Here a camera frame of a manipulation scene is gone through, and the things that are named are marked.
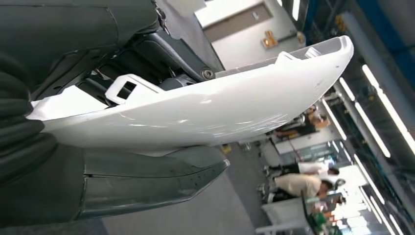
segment person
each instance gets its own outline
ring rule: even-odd
[[[294,197],[325,197],[327,192],[333,188],[330,181],[322,180],[312,175],[287,174],[273,178],[275,189],[268,195],[268,203],[281,201]]]
[[[327,206],[322,209],[322,212],[324,213],[324,216],[326,217],[327,220],[330,220],[332,222],[336,222],[337,220],[335,218],[335,215],[332,212],[336,209],[337,205],[345,204],[346,203],[346,198],[343,197],[342,195],[340,195],[340,196],[335,197],[335,198],[331,198],[331,199],[325,198],[325,199],[322,199],[322,200],[325,201],[326,204],[327,204]]]
[[[340,171],[335,167],[328,167],[324,163],[294,163],[288,165],[278,166],[265,166],[264,170],[267,175],[270,174],[270,170],[282,171],[281,175],[289,173],[318,175],[321,179],[327,179],[329,176],[338,176]]]
[[[280,130],[275,131],[275,135],[279,138],[290,137],[295,135],[308,135],[316,132],[319,129],[327,127],[330,125],[326,115],[317,115],[315,113],[309,113],[308,117],[305,119],[304,124],[291,128],[289,130]]]

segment white shirt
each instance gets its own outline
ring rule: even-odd
[[[327,172],[328,166],[324,163],[298,163],[300,173]]]
[[[304,191],[306,197],[315,197],[320,190],[322,181],[311,175],[287,174],[274,178],[275,185],[287,193],[300,197]]]
[[[339,179],[339,176],[329,175],[329,174],[327,174],[327,172],[325,174],[324,173],[319,174],[317,177],[321,180],[327,180],[327,181],[331,182],[332,184],[336,184],[337,180]]]

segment floor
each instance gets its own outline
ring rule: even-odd
[[[183,38],[215,71],[223,70],[194,16],[181,17],[158,1],[173,37]],[[256,186],[264,181],[258,150],[232,145],[227,172],[193,200],[126,215],[64,224],[1,229],[0,235],[252,235],[269,221],[260,209]]]

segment fluorescent light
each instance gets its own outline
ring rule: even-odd
[[[373,73],[372,71],[370,71],[368,65],[363,65],[362,70],[363,70],[363,73],[365,73],[366,77],[368,78],[369,82],[372,84],[372,86],[379,87],[379,83],[377,82],[375,76],[373,76]]]
[[[395,108],[393,107],[391,101],[388,99],[386,94],[383,90],[379,87],[379,83],[377,82],[376,78],[373,76],[373,73],[370,71],[367,65],[362,66],[363,73],[365,73],[366,77],[368,78],[370,84],[376,88],[377,94],[379,96],[380,101],[385,106],[386,110],[388,111],[389,115],[391,115],[392,120],[394,121],[395,125],[397,126],[398,130],[402,134],[403,138],[405,139],[406,143],[408,144],[409,148],[411,148],[413,154],[415,154],[415,140],[409,133],[408,129],[406,128],[405,124],[403,123],[402,119],[399,117],[398,113],[396,112]]]
[[[372,208],[373,213],[375,214],[377,221],[379,221],[379,223],[382,224],[382,219],[380,218],[380,215],[379,215],[382,212],[380,211],[379,205],[376,203],[375,199],[372,196],[370,196],[370,200],[371,200],[370,204],[374,205],[374,208]]]
[[[343,86],[343,89],[346,91],[346,94],[349,96],[350,100],[354,101],[355,97],[353,95],[353,92],[351,92],[351,90],[350,90],[349,86],[347,85],[347,83],[345,82],[345,80],[341,77],[339,79],[339,81],[340,81],[340,84]]]
[[[399,227],[398,223],[396,222],[395,218],[391,214],[389,214],[389,218],[391,219],[392,224],[395,226],[395,228],[398,231],[399,235],[403,235],[403,232],[402,232],[401,228]]]
[[[379,201],[382,204],[385,204],[385,200],[383,199],[382,195],[380,194],[379,190],[377,189],[377,187],[376,187],[375,183],[373,182],[372,178],[369,176],[368,172],[366,171],[366,169],[363,166],[360,159],[357,157],[356,154],[353,155],[353,158],[356,161],[357,165],[359,165],[360,170],[362,171],[363,175],[366,177],[366,179],[369,182],[370,186],[372,187],[373,191],[375,191],[375,194],[379,198]]]
[[[391,157],[391,153],[389,152],[388,148],[386,148],[385,143],[383,143],[382,139],[380,138],[380,136],[377,133],[375,127],[373,126],[373,124],[369,120],[369,118],[366,115],[365,111],[363,111],[362,107],[360,106],[360,104],[358,102],[356,102],[354,104],[354,106],[356,107],[357,112],[359,112],[359,114],[362,117],[363,121],[365,122],[366,126],[368,126],[369,131],[372,133],[375,141],[379,145],[379,147],[382,150],[382,152],[385,155],[385,157],[390,158]]]
[[[377,205],[375,199],[370,196],[370,200],[372,201],[373,205],[375,206],[377,212],[379,213],[380,218],[382,219],[382,221],[385,223],[386,228],[389,230],[389,233],[391,233],[391,235],[396,235],[396,233],[393,231],[391,225],[389,224],[389,222],[386,220],[386,217],[383,215],[383,212],[380,210],[379,205]]]
[[[346,155],[347,159],[349,160],[349,162],[351,162],[351,157],[350,157],[349,153],[345,149],[343,149],[343,150],[345,151],[345,155]]]
[[[293,18],[294,20],[298,20],[298,15],[300,12],[300,0],[294,0],[293,2]]]
[[[366,204],[366,206],[367,206],[367,208],[368,208],[368,211],[372,211],[372,210],[374,210],[374,208],[373,208],[373,205],[370,203],[370,201],[369,201],[369,198],[368,198],[368,196],[366,195],[366,193],[365,193],[365,191],[363,191],[363,189],[361,188],[361,187],[359,187],[359,189],[360,189],[360,192],[361,192],[361,194],[362,194],[362,199],[363,199],[363,202]]]
[[[323,103],[325,109],[327,110],[328,115],[330,116],[331,120],[333,121],[334,125],[336,126],[337,130],[339,131],[340,136],[342,137],[342,139],[344,141],[347,140],[345,132],[343,131],[342,127],[340,126],[339,122],[337,121],[336,117],[334,116],[333,112],[331,111],[330,107],[328,106],[327,102],[324,99],[322,99],[322,103]]]
[[[339,152],[339,148],[337,147],[337,144],[336,144],[334,141],[332,141],[331,143],[333,144],[334,149],[335,149],[337,152]]]

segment wall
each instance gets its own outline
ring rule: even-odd
[[[378,0],[384,13],[388,16],[395,30],[407,45],[415,43],[415,30],[413,28],[415,21],[415,2],[413,0]]]
[[[261,2],[262,0],[213,0],[206,2],[207,7],[196,11],[195,15],[205,28]]]
[[[184,17],[192,16],[195,11],[206,7],[204,0],[167,0],[167,2]]]
[[[196,12],[196,16],[202,26],[206,27],[261,2],[261,0],[214,0],[207,4],[207,8]],[[265,49],[262,46],[261,40],[267,30],[271,30],[277,39],[296,30],[288,13],[276,0],[264,0],[264,2],[273,15],[271,19],[212,42],[225,69],[264,61],[278,56],[282,51],[291,52],[304,46],[300,45],[296,38],[282,42],[272,49]]]

